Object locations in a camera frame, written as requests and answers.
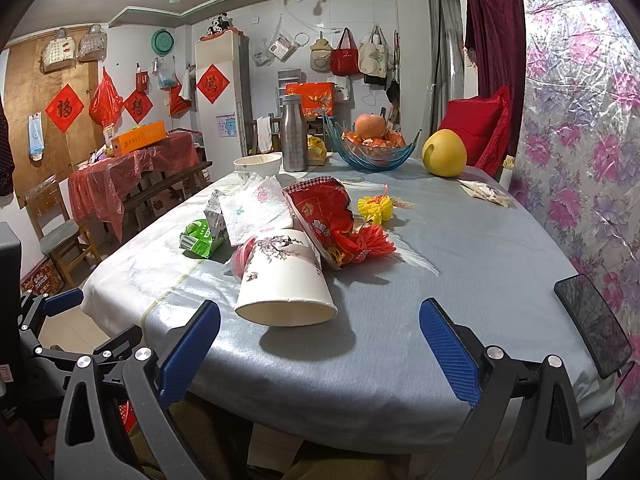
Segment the red paper flower decoration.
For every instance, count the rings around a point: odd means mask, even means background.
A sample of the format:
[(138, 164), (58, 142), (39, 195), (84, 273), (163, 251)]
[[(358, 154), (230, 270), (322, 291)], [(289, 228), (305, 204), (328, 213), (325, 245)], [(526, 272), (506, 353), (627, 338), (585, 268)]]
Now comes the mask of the red paper flower decoration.
[(357, 231), (334, 231), (332, 236), (339, 266), (357, 264), (367, 258), (386, 257), (396, 250), (382, 226), (377, 224), (366, 223)]

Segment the white ceramic bowl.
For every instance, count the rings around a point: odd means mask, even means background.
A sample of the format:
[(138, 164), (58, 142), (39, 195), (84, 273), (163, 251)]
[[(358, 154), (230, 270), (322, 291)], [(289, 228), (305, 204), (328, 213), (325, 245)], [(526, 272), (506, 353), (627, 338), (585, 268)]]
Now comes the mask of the white ceramic bowl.
[(272, 152), (241, 157), (235, 159), (233, 165), (234, 171), (243, 181), (247, 181), (253, 174), (262, 178), (274, 177), (280, 171), (282, 153)]

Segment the beige tote bag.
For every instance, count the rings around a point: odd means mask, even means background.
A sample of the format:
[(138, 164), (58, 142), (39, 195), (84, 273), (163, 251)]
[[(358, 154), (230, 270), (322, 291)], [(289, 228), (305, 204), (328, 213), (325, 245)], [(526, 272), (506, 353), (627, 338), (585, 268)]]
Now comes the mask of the beige tote bag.
[(358, 66), (364, 76), (385, 78), (388, 70), (388, 44), (378, 25), (358, 47)]

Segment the yellow pompom decoration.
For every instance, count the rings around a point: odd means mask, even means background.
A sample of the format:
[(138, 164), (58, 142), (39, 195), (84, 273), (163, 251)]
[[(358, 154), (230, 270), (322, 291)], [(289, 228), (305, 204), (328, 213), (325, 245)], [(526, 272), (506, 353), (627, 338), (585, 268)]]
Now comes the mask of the yellow pompom decoration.
[(387, 195), (364, 196), (358, 200), (357, 206), (358, 214), (364, 220), (376, 226), (382, 226), (384, 222), (393, 217), (393, 201)]

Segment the red fu diamond poster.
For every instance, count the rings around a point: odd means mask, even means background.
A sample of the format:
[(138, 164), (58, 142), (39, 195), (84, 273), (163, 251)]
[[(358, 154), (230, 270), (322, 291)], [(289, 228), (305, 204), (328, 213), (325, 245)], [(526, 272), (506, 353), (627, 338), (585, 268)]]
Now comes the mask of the red fu diamond poster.
[(85, 105), (74, 89), (66, 84), (46, 107), (46, 114), (55, 127), (66, 133)]

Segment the red snack bag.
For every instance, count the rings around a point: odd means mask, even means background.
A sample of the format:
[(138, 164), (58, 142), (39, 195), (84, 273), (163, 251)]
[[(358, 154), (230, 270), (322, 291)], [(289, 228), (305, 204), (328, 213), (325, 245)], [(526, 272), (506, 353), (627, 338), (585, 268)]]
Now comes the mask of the red snack bag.
[(295, 219), (302, 226), (320, 256), (333, 269), (356, 263), (363, 248), (352, 239), (354, 215), (350, 198), (339, 180), (316, 177), (283, 189)]

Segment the white refrigerator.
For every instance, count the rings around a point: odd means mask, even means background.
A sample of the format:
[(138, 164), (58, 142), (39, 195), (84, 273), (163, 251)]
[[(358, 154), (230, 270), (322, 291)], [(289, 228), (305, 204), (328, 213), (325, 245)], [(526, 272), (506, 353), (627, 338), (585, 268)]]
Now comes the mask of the white refrigerator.
[(209, 177), (234, 170), (253, 148), (248, 39), (234, 28), (195, 43), (196, 109)]

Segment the floral plastic sheet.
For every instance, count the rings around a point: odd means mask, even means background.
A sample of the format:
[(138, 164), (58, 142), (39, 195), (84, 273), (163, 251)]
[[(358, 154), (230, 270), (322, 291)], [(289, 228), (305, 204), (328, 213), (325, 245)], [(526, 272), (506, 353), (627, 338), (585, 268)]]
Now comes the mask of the floral plastic sheet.
[(511, 190), (639, 340), (639, 49), (608, 0), (524, 0)]

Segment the green white wrapper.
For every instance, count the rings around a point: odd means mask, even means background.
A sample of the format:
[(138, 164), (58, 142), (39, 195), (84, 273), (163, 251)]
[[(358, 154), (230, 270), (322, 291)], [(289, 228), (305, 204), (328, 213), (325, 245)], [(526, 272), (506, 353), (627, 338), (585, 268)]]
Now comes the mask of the green white wrapper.
[(195, 220), (188, 224), (180, 234), (179, 247), (191, 255), (208, 259), (222, 245), (226, 230), (209, 226), (206, 219)]

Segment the light blue feather tablecloth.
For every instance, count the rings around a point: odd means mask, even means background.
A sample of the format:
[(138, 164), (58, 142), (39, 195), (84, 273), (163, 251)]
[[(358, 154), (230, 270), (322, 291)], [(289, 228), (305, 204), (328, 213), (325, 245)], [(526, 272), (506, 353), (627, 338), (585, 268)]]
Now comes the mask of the light blue feather tablecloth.
[(142, 327), (148, 344), (184, 324), (205, 300), (221, 330), (192, 384), (201, 398), (274, 430), (337, 448), (417, 453), (444, 444), (468, 406), (452, 392), (419, 327), (423, 300), (512, 358), (559, 356), (580, 414), (614, 402), (553, 287), (575, 272), (521, 205), (500, 207), (465, 194), (420, 162), (360, 174), (338, 157), (324, 172), (350, 196), (384, 185), (406, 202), (394, 215), (397, 243), (427, 268), (369, 259), (326, 276), (337, 316), (315, 326), (268, 328), (235, 313), (239, 285), (220, 260), (196, 260), (179, 236), (203, 217), (210, 191), (171, 209), (103, 260), (86, 281), (82, 310), (105, 333)]

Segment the white floral paper cup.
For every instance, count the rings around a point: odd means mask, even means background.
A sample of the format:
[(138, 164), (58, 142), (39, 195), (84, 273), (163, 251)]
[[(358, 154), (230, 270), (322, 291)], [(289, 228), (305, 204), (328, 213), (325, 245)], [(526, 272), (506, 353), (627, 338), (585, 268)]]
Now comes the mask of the white floral paper cup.
[(336, 317), (321, 262), (306, 233), (285, 229), (256, 238), (235, 313), (270, 327), (311, 326)]

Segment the stainless steel thermos bottle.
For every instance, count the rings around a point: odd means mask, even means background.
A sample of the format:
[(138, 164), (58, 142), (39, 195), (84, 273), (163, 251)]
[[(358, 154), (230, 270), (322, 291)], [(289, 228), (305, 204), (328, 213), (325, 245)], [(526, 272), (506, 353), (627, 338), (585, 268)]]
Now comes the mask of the stainless steel thermos bottle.
[(287, 94), (282, 100), (280, 136), (283, 168), (287, 172), (308, 169), (307, 126), (303, 116), (302, 98)]

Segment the red printed floor box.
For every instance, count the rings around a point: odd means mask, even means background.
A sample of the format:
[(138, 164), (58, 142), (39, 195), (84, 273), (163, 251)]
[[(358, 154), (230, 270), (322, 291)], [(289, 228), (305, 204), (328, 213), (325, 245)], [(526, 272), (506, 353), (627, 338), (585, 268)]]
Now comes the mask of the red printed floor box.
[(62, 292), (64, 287), (65, 282), (50, 258), (42, 259), (21, 280), (21, 291), (32, 292), (35, 295), (56, 295)]

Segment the white printed tissue packet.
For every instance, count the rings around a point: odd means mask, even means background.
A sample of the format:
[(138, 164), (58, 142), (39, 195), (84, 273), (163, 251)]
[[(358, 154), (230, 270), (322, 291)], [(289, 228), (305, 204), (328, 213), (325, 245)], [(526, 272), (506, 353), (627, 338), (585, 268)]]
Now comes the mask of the white printed tissue packet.
[(252, 174), (242, 188), (218, 197), (230, 244), (238, 247), (260, 233), (291, 229), (293, 218), (276, 177)]

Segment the red tote bag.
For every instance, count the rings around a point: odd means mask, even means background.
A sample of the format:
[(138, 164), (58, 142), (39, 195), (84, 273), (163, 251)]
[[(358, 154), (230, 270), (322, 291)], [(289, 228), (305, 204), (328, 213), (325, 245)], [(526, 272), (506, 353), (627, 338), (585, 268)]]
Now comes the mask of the red tote bag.
[(330, 71), (333, 75), (342, 77), (360, 73), (358, 46), (348, 27), (344, 28), (340, 41), (331, 53)]

